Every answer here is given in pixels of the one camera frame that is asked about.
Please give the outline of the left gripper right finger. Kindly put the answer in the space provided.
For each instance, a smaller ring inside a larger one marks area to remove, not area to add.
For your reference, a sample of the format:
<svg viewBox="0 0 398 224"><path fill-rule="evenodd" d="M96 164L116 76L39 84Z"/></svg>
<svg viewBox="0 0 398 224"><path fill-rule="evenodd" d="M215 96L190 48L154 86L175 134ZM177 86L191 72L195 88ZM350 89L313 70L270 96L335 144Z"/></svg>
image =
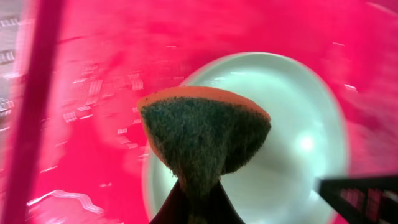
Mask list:
<svg viewBox="0 0 398 224"><path fill-rule="evenodd" d="M244 224L220 181L212 188L208 199L209 224Z"/></svg>

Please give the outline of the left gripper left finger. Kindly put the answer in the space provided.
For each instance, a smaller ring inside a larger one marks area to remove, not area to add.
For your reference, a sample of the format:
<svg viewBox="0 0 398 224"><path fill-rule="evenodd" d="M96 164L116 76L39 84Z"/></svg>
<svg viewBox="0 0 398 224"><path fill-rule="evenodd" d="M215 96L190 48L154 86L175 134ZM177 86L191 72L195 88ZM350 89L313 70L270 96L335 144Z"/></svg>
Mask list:
<svg viewBox="0 0 398 224"><path fill-rule="evenodd" d="M149 224L187 224L189 201L179 181L171 189L160 210Z"/></svg>

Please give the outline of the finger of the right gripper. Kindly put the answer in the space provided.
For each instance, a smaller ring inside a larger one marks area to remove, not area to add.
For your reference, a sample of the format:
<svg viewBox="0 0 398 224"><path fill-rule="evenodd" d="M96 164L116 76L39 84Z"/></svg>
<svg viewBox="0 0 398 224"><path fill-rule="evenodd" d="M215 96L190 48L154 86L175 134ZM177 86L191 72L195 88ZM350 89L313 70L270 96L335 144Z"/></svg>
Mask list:
<svg viewBox="0 0 398 224"><path fill-rule="evenodd" d="M397 224L397 176L323 179L318 194L348 223Z"/></svg>

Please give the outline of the orange green scrub sponge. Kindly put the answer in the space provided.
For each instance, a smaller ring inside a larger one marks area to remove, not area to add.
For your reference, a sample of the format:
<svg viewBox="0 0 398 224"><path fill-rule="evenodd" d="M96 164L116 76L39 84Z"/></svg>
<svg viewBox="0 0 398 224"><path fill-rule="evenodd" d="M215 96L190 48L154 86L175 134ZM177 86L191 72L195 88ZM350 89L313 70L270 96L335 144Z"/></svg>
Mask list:
<svg viewBox="0 0 398 224"><path fill-rule="evenodd" d="M220 176L246 165L271 130L255 102L213 87L164 89L137 109L152 150L190 198L205 198Z"/></svg>

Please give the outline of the light blue plate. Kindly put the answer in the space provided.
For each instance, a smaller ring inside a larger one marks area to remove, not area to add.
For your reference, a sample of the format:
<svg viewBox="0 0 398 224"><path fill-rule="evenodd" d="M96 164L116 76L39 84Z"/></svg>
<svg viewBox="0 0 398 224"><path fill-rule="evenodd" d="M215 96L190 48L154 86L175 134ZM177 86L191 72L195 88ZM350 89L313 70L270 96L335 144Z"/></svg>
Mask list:
<svg viewBox="0 0 398 224"><path fill-rule="evenodd" d="M265 144L221 183L245 223L328 223L332 208L318 181L347 173L344 117L325 82L304 64L278 54L243 52L214 60L183 83L231 91L271 117Z"/></svg>

